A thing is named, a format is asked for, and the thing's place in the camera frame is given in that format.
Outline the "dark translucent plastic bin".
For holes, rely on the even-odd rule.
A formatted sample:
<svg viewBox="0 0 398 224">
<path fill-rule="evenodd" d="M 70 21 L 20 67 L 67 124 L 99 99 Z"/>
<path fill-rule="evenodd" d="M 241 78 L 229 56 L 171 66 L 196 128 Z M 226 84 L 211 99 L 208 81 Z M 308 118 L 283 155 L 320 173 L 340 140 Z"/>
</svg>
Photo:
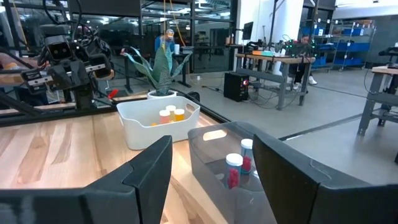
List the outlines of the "dark translucent plastic bin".
<svg viewBox="0 0 398 224">
<path fill-rule="evenodd" d="M 235 121 L 192 129 L 188 132 L 192 172 L 229 224 L 277 224 L 253 164 L 238 185 L 227 184 L 226 156 L 241 153 L 241 141 L 262 131 Z"/>
</svg>

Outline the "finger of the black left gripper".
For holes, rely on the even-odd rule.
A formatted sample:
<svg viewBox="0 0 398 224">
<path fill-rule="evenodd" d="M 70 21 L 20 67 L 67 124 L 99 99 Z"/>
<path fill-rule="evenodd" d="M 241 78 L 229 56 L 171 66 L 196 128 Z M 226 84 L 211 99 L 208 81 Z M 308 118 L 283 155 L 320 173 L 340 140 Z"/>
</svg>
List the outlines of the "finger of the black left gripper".
<svg viewBox="0 0 398 224">
<path fill-rule="evenodd" d="M 76 88 L 79 86 L 87 85 L 90 82 L 86 67 L 82 61 L 71 61 L 70 62 L 70 88 Z"/>
<path fill-rule="evenodd" d="M 70 78 L 62 65 L 54 65 L 49 68 L 49 75 L 52 77 L 54 85 L 59 90 L 70 88 Z"/>
</svg>

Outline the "black wall monitor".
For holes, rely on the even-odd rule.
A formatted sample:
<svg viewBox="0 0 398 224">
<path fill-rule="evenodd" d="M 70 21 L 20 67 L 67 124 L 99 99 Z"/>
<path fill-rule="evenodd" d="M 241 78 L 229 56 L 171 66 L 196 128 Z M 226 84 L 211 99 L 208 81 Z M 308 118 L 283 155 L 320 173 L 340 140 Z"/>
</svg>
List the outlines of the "black wall monitor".
<svg viewBox="0 0 398 224">
<path fill-rule="evenodd" d="M 250 40 L 251 39 L 251 34 L 252 34 L 252 28 L 253 28 L 253 22 L 248 22 L 244 24 L 243 27 L 243 40 Z"/>
</svg>

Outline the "robot with green lights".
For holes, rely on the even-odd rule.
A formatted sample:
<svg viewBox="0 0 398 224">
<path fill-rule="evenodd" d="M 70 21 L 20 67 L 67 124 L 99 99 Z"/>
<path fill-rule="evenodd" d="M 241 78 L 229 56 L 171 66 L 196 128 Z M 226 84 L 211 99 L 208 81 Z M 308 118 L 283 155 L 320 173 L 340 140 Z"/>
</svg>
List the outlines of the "robot with green lights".
<svg viewBox="0 0 398 224">
<path fill-rule="evenodd" d="M 314 57 L 315 45 L 311 42 L 301 43 L 299 41 L 290 39 L 288 41 L 280 40 L 278 43 L 274 44 L 274 49 L 278 53 L 288 55 L 290 57 Z"/>
</svg>

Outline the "white plastic bin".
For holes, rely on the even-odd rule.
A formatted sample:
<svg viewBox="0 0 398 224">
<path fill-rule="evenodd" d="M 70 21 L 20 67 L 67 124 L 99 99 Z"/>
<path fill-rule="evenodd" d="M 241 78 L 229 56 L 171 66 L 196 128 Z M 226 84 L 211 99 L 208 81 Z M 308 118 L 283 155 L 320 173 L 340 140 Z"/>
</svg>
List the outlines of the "white plastic bin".
<svg viewBox="0 0 398 224">
<path fill-rule="evenodd" d="M 162 124 L 160 112 L 169 105 L 183 109 L 184 120 Z M 119 103 L 117 109 L 128 148 L 141 150 L 165 135 L 171 135 L 174 142 L 186 140 L 189 130 L 197 126 L 201 107 L 185 97 L 173 96 Z"/>
</svg>

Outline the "green plant in white pot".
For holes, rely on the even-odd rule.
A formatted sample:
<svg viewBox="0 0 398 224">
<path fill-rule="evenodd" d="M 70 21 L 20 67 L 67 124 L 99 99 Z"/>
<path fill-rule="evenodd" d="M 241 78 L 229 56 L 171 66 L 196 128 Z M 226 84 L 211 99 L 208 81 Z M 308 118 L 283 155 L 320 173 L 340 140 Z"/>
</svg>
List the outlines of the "green plant in white pot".
<svg viewBox="0 0 398 224">
<path fill-rule="evenodd" d="M 136 70 L 145 75 L 149 84 L 155 89 L 155 96 L 169 96 L 172 80 L 182 73 L 184 65 L 190 60 L 191 52 L 186 54 L 181 63 L 173 58 L 170 47 L 159 47 L 155 53 L 154 63 L 150 64 L 134 47 L 130 49 L 141 60 L 138 62 L 132 54 L 121 51 L 121 55 L 127 57 L 135 66 Z"/>
</svg>

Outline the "clear pill bottle red pills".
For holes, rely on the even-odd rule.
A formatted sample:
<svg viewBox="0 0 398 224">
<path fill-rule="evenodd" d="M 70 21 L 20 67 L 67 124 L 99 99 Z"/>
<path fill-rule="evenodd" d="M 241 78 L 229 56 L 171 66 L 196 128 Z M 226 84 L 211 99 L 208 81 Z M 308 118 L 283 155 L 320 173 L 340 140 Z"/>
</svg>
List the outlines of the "clear pill bottle red pills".
<svg viewBox="0 0 398 224">
<path fill-rule="evenodd" d="M 240 184 L 241 166 L 243 157 L 237 153 L 228 154 L 226 161 L 226 186 L 229 189 L 238 187 Z"/>
<path fill-rule="evenodd" d="M 241 140 L 241 155 L 243 157 L 243 164 L 241 166 L 241 172 L 243 174 L 249 174 L 251 172 L 253 153 L 252 153 L 252 139 Z"/>
</svg>

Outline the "grey leg workbench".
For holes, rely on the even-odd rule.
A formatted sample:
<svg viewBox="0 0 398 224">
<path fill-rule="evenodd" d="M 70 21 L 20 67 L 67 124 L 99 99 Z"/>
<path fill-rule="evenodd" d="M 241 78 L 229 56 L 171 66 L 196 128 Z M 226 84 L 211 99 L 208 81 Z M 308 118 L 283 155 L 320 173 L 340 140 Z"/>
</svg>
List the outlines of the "grey leg workbench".
<svg viewBox="0 0 398 224">
<path fill-rule="evenodd" d="M 398 68 L 378 66 L 371 72 L 373 79 L 366 88 L 368 94 L 357 132 L 360 136 L 365 135 L 372 119 L 378 119 L 379 126 L 384 126 L 386 121 L 398 124 L 398 114 L 391 113 L 392 107 L 398 107 Z"/>
</svg>

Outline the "person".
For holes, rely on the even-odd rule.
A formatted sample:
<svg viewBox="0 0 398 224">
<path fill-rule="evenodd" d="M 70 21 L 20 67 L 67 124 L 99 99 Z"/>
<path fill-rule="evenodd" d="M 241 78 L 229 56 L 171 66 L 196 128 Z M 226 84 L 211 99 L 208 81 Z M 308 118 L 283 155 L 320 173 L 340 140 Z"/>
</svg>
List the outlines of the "person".
<svg viewBox="0 0 398 224">
<path fill-rule="evenodd" d="M 303 35 L 298 41 L 300 44 L 307 44 L 309 41 L 309 36 L 308 35 Z M 290 66 L 290 72 L 295 75 L 294 77 L 294 84 L 293 84 L 293 89 L 298 90 L 302 84 L 302 78 L 305 73 L 305 65 L 304 64 L 293 64 Z M 317 85 L 318 83 L 315 81 L 312 72 L 309 74 L 308 78 L 308 84 L 309 85 Z"/>
<path fill-rule="evenodd" d="M 171 52 L 175 51 L 175 41 L 174 41 L 174 31 L 172 29 L 167 29 L 165 34 L 158 36 L 155 39 L 155 52 L 157 52 L 161 47 L 169 48 Z"/>
</svg>

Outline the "shelf with blue bins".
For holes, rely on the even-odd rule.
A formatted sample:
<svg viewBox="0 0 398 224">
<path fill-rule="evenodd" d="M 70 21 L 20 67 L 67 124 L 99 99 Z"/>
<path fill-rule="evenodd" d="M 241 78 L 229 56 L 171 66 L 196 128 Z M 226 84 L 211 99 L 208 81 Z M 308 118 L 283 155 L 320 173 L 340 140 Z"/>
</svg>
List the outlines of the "shelf with blue bins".
<svg viewBox="0 0 398 224">
<path fill-rule="evenodd" d="M 299 34 L 313 32 L 316 60 L 313 70 L 363 69 L 376 32 L 373 20 L 305 19 Z"/>
</svg>

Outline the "wooden top workbench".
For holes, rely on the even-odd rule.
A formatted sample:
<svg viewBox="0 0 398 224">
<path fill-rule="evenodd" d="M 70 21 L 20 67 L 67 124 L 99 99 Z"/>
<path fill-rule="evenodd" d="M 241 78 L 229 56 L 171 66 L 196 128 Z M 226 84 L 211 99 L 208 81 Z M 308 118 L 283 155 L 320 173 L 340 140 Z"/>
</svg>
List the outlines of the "wooden top workbench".
<svg viewBox="0 0 398 224">
<path fill-rule="evenodd" d="M 282 110 L 285 107 L 285 97 L 288 94 L 294 94 L 299 97 L 299 105 L 303 106 L 306 95 L 308 94 L 308 78 L 311 72 L 312 63 L 315 57 L 274 57 L 254 54 L 236 54 L 235 72 L 240 75 L 248 75 L 255 78 L 251 85 L 258 91 L 259 89 L 271 91 L 278 97 L 276 108 Z M 280 62 L 282 65 L 282 74 L 275 75 L 270 70 L 262 70 L 262 64 L 269 62 L 272 67 Z M 288 90 L 287 79 L 291 64 L 304 64 L 304 75 L 302 77 L 301 89 L 293 91 L 293 82 L 290 84 L 291 90 Z"/>
</svg>

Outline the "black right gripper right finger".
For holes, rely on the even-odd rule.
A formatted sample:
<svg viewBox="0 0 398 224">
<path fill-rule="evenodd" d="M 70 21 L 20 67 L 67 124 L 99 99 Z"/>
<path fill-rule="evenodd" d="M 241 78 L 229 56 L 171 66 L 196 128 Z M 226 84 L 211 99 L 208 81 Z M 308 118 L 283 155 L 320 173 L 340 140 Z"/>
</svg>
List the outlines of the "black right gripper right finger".
<svg viewBox="0 0 398 224">
<path fill-rule="evenodd" d="M 277 224 L 398 224 L 398 184 L 359 180 L 268 134 L 252 149 Z"/>
</svg>

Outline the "black computer tower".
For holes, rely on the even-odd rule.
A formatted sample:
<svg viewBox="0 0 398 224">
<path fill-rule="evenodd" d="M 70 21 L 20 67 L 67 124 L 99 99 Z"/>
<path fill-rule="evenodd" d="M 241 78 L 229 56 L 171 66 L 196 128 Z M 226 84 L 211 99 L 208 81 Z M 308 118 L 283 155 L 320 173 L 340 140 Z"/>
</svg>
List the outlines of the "black computer tower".
<svg viewBox="0 0 398 224">
<path fill-rule="evenodd" d="M 249 76 L 236 72 L 228 72 L 224 74 L 223 96 L 237 102 L 247 101 Z"/>
</svg>

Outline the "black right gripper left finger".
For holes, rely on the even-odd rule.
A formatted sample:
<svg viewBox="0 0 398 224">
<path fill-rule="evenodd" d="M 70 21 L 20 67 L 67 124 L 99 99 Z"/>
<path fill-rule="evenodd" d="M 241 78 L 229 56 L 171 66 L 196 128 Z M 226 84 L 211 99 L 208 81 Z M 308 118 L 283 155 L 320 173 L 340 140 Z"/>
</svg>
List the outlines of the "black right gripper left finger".
<svg viewBox="0 0 398 224">
<path fill-rule="evenodd" d="M 86 187 L 0 190 L 0 224 L 159 224 L 172 153 L 166 135 Z"/>
</svg>

